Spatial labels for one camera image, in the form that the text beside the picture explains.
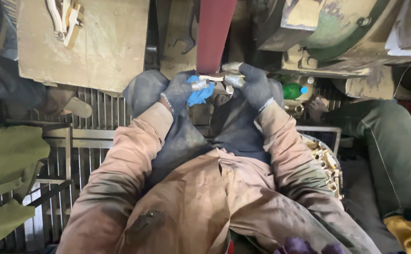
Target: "blue cloth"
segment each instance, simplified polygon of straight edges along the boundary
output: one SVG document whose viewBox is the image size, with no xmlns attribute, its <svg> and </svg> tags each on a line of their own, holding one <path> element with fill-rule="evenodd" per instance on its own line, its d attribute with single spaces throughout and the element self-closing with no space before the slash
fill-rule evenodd
<svg viewBox="0 0 411 254">
<path fill-rule="evenodd" d="M 187 82 L 191 83 L 191 82 L 198 81 L 198 80 L 199 80 L 198 76 L 193 75 L 190 78 L 188 78 Z M 191 93 L 186 103 L 190 107 L 195 104 L 206 103 L 206 99 L 212 95 L 214 87 L 215 87 L 215 84 L 212 82 L 209 82 L 209 87 L 206 87 L 199 91 L 194 91 L 193 93 Z"/>
</svg>

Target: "gloved hand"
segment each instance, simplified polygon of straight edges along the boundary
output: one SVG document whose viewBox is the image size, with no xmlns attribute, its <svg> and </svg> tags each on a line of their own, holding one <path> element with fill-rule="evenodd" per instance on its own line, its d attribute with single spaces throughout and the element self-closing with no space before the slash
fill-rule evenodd
<svg viewBox="0 0 411 254">
<path fill-rule="evenodd" d="M 270 84 L 264 71 L 246 63 L 229 63 L 223 65 L 224 71 L 240 71 L 245 75 L 245 83 L 241 88 L 246 100 L 261 112 L 273 101 Z"/>
<path fill-rule="evenodd" d="M 178 114 L 185 106 L 186 101 L 193 92 L 191 84 L 187 83 L 187 79 L 194 75 L 195 71 L 183 71 L 177 73 L 169 82 L 168 88 L 161 93 L 171 108 L 173 115 Z"/>
</svg>

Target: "foot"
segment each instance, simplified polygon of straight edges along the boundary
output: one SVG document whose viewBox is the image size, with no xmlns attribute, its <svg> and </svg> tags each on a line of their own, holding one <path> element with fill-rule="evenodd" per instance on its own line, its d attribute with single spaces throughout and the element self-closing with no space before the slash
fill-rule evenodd
<svg viewBox="0 0 411 254">
<path fill-rule="evenodd" d="M 312 121 L 321 123 L 321 115 L 325 112 L 329 112 L 325 104 L 319 96 L 315 97 L 308 107 L 308 113 Z"/>
</svg>

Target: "bottle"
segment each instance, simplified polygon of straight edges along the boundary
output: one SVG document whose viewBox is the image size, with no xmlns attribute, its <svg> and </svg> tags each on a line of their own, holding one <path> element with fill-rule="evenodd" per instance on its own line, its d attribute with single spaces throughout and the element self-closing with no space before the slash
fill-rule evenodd
<svg viewBox="0 0 411 254">
<path fill-rule="evenodd" d="M 288 83 L 282 85 L 282 92 L 284 94 L 284 99 L 286 100 L 294 100 L 302 94 L 305 94 L 307 91 L 307 87 L 301 86 L 298 83 Z"/>
</svg>

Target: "red sanding belt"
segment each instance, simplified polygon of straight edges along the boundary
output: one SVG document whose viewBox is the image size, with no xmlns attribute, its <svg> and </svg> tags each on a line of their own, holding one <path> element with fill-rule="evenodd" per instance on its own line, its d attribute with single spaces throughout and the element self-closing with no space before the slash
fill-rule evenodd
<svg viewBox="0 0 411 254">
<path fill-rule="evenodd" d="M 218 71 L 236 3 L 237 0 L 201 0 L 196 58 L 198 73 Z"/>
</svg>

